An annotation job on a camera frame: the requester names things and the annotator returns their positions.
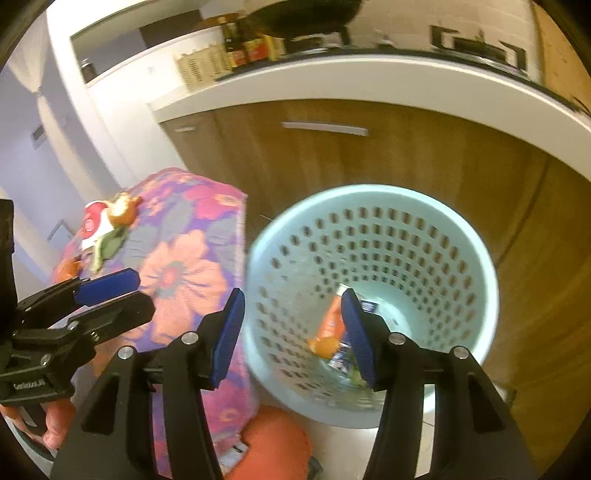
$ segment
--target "black pot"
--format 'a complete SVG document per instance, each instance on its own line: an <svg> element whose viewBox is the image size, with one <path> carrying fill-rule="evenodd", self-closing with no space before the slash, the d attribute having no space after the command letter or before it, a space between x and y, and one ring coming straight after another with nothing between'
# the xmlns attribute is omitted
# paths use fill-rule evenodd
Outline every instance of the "black pot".
<svg viewBox="0 0 591 480"><path fill-rule="evenodd" d="M278 38L346 31L363 0L284 0L248 16L255 30Z"/></svg>

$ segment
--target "wicker basket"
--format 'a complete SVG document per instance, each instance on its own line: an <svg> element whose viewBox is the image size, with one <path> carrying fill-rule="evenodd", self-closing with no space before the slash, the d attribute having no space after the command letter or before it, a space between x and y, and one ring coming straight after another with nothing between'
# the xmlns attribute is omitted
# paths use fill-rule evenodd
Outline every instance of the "wicker basket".
<svg viewBox="0 0 591 480"><path fill-rule="evenodd" d="M203 88L228 73L232 66L223 45L213 45L177 59L177 67L187 87L191 90Z"/></svg>

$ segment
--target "cabinet handle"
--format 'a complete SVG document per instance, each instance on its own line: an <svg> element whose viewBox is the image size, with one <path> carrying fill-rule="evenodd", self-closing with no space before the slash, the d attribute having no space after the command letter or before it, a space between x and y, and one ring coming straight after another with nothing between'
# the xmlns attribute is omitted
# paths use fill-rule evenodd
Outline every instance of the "cabinet handle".
<svg viewBox="0 0 591 480"><path fill-rule="evenodd" d="M174 131L175 131L175 133L194 132L196 129L197 129L197 127L180 127L180 128L175 128Z"/></svg>
<svg viewBox="0 0 591 480"><path fill-rule="evenodd" d="M336 134L369 136L369 130L363 127L352 127L351 125L323 124L319 122L281 122L284 128L294 130L316 130L320 132L333 132Z"/></svg>

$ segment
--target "human hand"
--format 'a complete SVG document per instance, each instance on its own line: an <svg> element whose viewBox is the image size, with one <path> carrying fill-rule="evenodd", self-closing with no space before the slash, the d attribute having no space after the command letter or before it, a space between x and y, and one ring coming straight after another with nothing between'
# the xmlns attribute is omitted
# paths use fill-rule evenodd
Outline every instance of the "human hand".
<svg viewBox="0 0 591 480"><path fill-rule="evenodd" d="M0 413L4 417L10 418L16 428L25 432L36 442L44 444L47 448L57 449L66 438L66 433L76 415L76 408L69 398L48 403L46 405L47 431L43 437L33 435L29 431L16 407L3 407L0 405Z"/></svg>

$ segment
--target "bottle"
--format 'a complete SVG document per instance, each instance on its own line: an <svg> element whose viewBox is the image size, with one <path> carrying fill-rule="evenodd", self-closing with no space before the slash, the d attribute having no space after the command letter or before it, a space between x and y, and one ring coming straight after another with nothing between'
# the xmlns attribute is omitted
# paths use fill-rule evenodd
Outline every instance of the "bottle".
<svg viewBox="0 0 591 480"><path fill-rule="evenodd" d="M244 50L244 46L238 40L238 29L235 23L222 24L222 31L224 36L224 45L226 53L230 60L232 70L238 67L243 67L248 63L248 58Z"/></svg>
<svg viewBox="0 0 591 480"><path fill-rule="evenodd" d="M92 79L97 77L95 66L90 63L88 59L82 60L82 65L80 66L82 71L82 76L84 77L85 83L88 83Z"/></svg>

